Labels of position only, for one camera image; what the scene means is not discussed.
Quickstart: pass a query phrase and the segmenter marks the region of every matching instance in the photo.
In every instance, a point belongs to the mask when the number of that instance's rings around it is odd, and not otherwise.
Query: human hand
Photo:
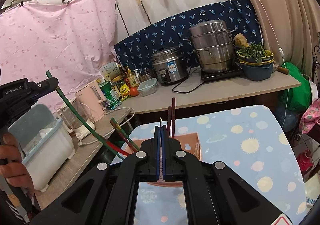
[[[21,163],[22,158],[16,138],[12,134],[6,133],[3,136],[3,142],[5,145],[0,145],[0,159],[8,159],[12,162],[0,165],[0,175],[6,178],[7,182],[12,186],[26,188],[28,196],[32,198],[35,188],[30,174]]]

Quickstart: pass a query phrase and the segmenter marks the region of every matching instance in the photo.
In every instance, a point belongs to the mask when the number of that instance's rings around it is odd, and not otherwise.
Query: planet print tablecloth
[[[155,126],[159,123],[138,126],[130,138],[151,138]],[[306,215],[303,178],[287,138],[267,107],[257,105],[176,120],[177,135],[195,132],[202,161],[223,161],[285,213],[293,225],[300,223]],[[151,224],[188,224],[183,188],[140,183],[135,225]]]

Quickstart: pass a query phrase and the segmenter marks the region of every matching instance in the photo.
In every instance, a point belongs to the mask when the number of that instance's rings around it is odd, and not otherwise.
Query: green plastic bag
[[[299,69],[290,62],[286,62],[285,66],[289,70],[289,74],[301,83],[300,87],[294,87],[284,90],[281,95],[281,102],[286,105],[287,95],[289,93],[287,108],[292,111],[304,112],[311,105],[312,96],[309,81],[300,73]]]

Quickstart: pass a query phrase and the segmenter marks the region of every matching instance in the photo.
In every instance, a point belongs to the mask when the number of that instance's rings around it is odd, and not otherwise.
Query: stainless steel pot
[[[227,29],[204,33],[197,36],[190,36],[190,41],[194,48],[207,48],[229,43],[232,41],[232,36],[231,31]]]
[[[179,47],[171,47],[153,54],[153,67],[161,85],[172,85],[188,77],[184,59]]]
[[[209,32],[227,30],[226,21],[214,20],[198,23],[188,29],[189,36],[198,36]]]
[[[231,33],[235,30],[228,29],[225,21],[215,20],[196,24],[188,31],[202,70],[207,73],[230,70],[234,57]]]
[[[207,73],[228,71],[233,63],[234,50],[232,41],[227,44],[208,48],[194,49],[200,62],[200,68]]]
[[[138,76],[140,83],[147,81],[151,78],[156,78],[156,73],[154,69],[144,68],[140,75]]]

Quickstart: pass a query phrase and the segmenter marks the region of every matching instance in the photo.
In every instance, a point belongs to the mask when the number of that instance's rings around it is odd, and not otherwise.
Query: green can
[[[106,97],[105,105],[109,110],[115,109],[118,105],[120,105],[120,100],[111,86],[110,81],[106,81],[99,85],[101,91]]]

